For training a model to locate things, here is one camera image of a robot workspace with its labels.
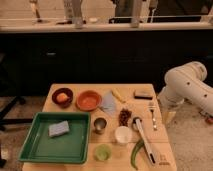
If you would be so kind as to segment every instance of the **small container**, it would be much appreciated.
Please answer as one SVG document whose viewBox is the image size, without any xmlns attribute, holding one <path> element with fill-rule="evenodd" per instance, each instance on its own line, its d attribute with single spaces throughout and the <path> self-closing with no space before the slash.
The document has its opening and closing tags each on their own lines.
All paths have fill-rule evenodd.
<svg viewBox="0 0 213 171">
<path fill-rule="evenodd" d="M 110 147 L 106 144 L 101 144 L 95 148 L 95 158 L 99 161 L 106 161 L 111 156 Z"/>
<path fill-rule="evenodd" d="M 65 94 L 67 96 L 67 99 L 65 101 L 59 102 L 57 100 L 57 97 L 60 94 Z M 70 106 L 70 104 L 72 103 L 73 100 L 73 92 L 71 89 L 69 88 L 59 88 L 57 89 L 53 94 L 52 94 L 52 101 L 59 105 L 61 108 L 67 108 Z"/>
<path fill-rule="evenodd" d="M 132 130 L 126 126 L 119 126 L 115 130 L 115 139 L 119 145 L 128 144 L 132 139 Z"/>
<path fill-rule="evenodd" d="M 97 118 L 94 121 L 95 133 L 103 134 L 105 132 L 105 128 L 107 125 L 107 121 L 104 118 Z"/>
</svg>

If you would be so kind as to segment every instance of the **red bowl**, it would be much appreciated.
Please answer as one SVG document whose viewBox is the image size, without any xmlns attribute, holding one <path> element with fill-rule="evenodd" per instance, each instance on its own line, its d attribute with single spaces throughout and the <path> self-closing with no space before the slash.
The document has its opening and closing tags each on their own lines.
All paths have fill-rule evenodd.
<svg viewBox="0 0 213 171">
<path fill-rule="evenodd" d="M 82 92 L 76 100 L 76 105 L 80 110 L 92 111 L 95 110 L 101 103 L 101 95 L 95 91 L 88 90 Z"/>
<path fill-rule="evenodd" d="M 68 98 L 67 98 L 65 101 L 63 101 L 63 102 L 59 102 L 59 101 L 57 100 L 57 96 L 58 96 L 60 93 L 65 93 L 65 94 L 68 96 Z M 62 108 L 68 107 L 68 106 L 72 103 L 72 100 L 73 100 L 73 92 L 72 92 L 72 90 L 70 90 L 69 88 L 59 88 L 59 89 L 57 89 L 57 90 L 53 93 L 53 95 L 52 95 L 52 101 L 53 101 L 55 104 L 57 104 L 57 105 L 59 105 L 60 107 L 62 107 Z"/>
</svg>

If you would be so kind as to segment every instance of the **orange object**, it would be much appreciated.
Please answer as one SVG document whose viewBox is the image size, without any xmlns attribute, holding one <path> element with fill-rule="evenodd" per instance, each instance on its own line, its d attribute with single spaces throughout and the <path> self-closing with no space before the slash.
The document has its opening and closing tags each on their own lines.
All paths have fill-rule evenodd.
<svg viewBox="0 0 213 171">
<path fill-rule="evenodd" d="M 59 93 L 56 97 L 56 100 L 58 101 L 58 103 L 63 103 L 65 101 L 67 101 L 69 97 L 66 95 L 66 93 Z"/>
<path fill-rule="evenodd" d="M 52 101 L 62 108 L 68 107 L 73 100 L 73 92 L 69 88 L 59 88 L 52 95 Z"/>
<path fill-rule="evenodd" d="M 101 101 L 101 95 L 93 90 L 88 90 L 78 96 L 76 105 L 82 111 L 92 111 L 100 105 Z"/>
</svg>

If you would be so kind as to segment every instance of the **cabinet door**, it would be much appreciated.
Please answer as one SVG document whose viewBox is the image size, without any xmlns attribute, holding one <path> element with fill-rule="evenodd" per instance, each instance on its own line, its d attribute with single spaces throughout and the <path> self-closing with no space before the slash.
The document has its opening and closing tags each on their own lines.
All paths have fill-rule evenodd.
<svg viewBox="0 0 213 171">
<path fill-rule="evenodd" d="M 31 78 L 24 85 L 26 92 L 46 93 L 52 83 L 88 82 L 86 41 L 77 35 L 41 34 L 27 39 L 28 48 L 22 51 L 23 73 Z"/>
</svg>

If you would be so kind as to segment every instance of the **bowl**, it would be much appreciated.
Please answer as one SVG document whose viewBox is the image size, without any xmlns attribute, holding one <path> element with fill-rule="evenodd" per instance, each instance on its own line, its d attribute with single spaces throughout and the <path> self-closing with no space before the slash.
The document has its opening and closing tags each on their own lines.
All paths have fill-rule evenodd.
<svg viewBox="0 0 213 171">
<path fill-rule="evenodd" d="M 95 158 L 99 161 L 106 161 L 111 156 L 110 147 L 106 144 L 101 144 L 95 148 Z"/>
<path fill-rule="evenodd" d="M 126 145 L 132 139 L 132 130 L 126 126 L 119 126 L 115 130 L 115 139 L 118 144 Z"/>
<path fill-rule="evenodd" d="M 69 88 L 59 88 L 52 94 L 52 101 L 62 108 L 68 107 L 73 100 L 73 92 Z"/>
<path fill-rule="evenodd" d="M 82 111 L 92 111 L 100 105 L 101 101 L 100 94 L 93 90 L 87 90 L 79 94 L 76 105 Z"/>
</svg>

